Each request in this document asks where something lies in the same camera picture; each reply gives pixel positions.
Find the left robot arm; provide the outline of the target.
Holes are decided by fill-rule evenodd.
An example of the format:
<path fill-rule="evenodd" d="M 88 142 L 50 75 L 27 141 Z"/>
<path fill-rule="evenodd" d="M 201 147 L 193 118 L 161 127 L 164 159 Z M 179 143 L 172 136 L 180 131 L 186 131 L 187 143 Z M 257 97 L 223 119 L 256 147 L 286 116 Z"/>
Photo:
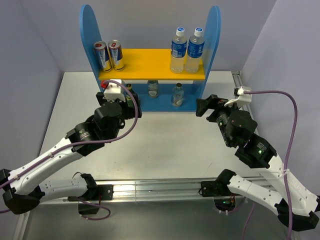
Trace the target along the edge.
<path fill-rule="evenodd" d="M 100 106 L 94 114 L 77 124 L 50 150 L 20 168 L 0 171 L 0 187 L 8 211 L 20 215 L 53 199 L 90 201 L 98 195 L 98 185 L 88 173 L 68 180 L 48 180 L 66 165 L 119 140 L 119 130 L 126 120 L 142 117 L 140 100 L 134 91 L 126 94 L 124 100 L 108 99 L 102 92 L 96 98 Z"/>

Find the blue label water bottle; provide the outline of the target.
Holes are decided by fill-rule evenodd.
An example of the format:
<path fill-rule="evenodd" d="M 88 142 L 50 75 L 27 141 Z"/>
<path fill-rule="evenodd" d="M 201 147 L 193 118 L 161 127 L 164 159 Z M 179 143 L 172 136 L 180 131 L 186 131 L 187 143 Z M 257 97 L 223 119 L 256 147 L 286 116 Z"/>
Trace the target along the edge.
<path fill-rule="evenodd" d="M 185 36 L 185 29 L 178 27 L 175 35 L 171 40 L 170 47 L 170 70 L 178 74 L 184 70 L 185 55 L 187 52 L 187 38 Z"/>
<path fill-rule="evenodd" d="M 195 74 L 199 70 L 200 59 L 203 54 L 205 39 L 203 37 L 204 30 L 197 27 L 193 35 L 189 38 L 187 47 L 187 57 L 184 69 L 191 74 Z"/>

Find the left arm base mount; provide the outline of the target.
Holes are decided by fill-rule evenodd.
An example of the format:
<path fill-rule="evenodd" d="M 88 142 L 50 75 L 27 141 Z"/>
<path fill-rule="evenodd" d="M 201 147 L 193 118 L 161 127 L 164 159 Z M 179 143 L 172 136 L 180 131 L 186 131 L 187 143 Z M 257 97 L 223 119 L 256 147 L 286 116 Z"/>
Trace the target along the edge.
<path fill-rule="evenodd" d="M 69 196 L 68 202 L 78 202 L 79 216 L 86 221 L 101 221 L 110 217 L 111 210 L 102 206 L 102 201 L 110 201 L 113 199 L 114 186 L 112 184 L 98 185 L 91 174 L 76 172 L 72 178 L 79 174 L 80 180 L 85 180 L 87 191 L 81 196 Z M 90 217 L 96 215 L 99 209 L 107 211 L 104 217 Z"/>

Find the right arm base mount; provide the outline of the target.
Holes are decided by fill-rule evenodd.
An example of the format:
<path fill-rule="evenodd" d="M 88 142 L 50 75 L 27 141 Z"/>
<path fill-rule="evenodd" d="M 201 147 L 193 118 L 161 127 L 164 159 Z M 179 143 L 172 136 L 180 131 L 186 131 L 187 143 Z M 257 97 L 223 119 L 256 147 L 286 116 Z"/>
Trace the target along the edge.
<path fill-rule="evenodd" d="M 198 194 L 204 198 L 214 198 L 214 206 L 218 211 L 227 213 L 236 208 L 235 194 L 217 180 L 201 181 Z"/>

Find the clear glass bottle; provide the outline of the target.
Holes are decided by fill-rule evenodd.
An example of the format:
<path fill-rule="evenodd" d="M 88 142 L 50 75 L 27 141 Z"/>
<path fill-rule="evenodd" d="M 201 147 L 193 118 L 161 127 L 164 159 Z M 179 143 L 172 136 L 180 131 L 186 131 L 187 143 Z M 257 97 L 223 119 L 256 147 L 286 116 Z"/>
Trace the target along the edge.
<path fill-rule="evenodd" d="M 177 83 L 172 90 L 171 104 L 175 107 L 180 107 L 184 101 L 184 89 L 181 83 Z"/>
<path fill-rule="evenodd" d="M 157 80 L 148 80 L 147 91 L 149 97 L 157 98 L 159 95 L 159 82 Z"/>

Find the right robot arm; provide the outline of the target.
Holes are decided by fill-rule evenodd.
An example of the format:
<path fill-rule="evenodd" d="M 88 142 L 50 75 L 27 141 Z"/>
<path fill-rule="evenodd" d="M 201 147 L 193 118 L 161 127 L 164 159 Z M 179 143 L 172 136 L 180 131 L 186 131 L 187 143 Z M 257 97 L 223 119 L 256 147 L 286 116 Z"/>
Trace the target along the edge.
<path fill-rule="evenodd" d="M 268 208 L 293 231 L 315 229 L 319 222 L 316 212 L 320 210 L 320 197 L 285 171 L 277 151 L 267 140 L 255 134 L 258 124 L 250 113 L 241 110 L 233 100 L 214 94 L 196 100 L 196 116 L 201 117 L 208 109 L 213 112 L 206 119 L 218 125 L 225 145 L 236 148 L 235 156 L 264 177 L 274 189 L 267 189 L 224 169 L 216 180 L 200 183 L 200 194 L 203 197 L 242 195 Z"/>

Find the green glass bottle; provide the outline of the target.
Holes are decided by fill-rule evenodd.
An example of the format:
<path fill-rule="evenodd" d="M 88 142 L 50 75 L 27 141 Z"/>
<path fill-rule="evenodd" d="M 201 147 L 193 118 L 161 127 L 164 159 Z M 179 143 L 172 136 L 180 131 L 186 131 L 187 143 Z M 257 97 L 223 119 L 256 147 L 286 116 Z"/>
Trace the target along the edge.
<path fill-rule="evenodd" d="M 126 84 L 126 88 L 131 92 L 132 95 L 134 94 L 132 85 L 130 83 Z M 126 94 L 126 102 L 129 108 L 134 107 L 133 100 L 129 94 Z"/>

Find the clear glass bottle front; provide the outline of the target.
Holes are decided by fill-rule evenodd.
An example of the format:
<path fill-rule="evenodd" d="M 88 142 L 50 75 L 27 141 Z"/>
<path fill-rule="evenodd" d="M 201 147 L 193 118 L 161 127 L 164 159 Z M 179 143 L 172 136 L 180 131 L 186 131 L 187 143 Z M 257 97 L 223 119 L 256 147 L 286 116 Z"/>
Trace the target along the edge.
<path fill-rule="evenodd" d="M 149 97 L 157 98 L 159 95 L 159 82 L 157 80 L 148 80 L 147 91 Z"/>

